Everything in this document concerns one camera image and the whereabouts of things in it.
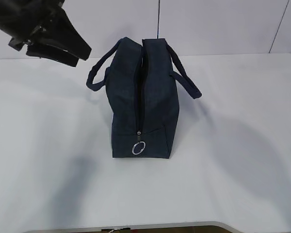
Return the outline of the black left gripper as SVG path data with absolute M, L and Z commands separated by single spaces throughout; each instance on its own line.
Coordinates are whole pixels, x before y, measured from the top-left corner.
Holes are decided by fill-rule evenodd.
M 41 26 L 38 45 L 28 46 L 27 56 L 71 67 L 79 59 L 87 60 L 92 49 L 70 22 L 63 4 L 63 0 L 0 0 L 0 30 L 12 37 L 8 45 L 20 51 L 32 43 Z

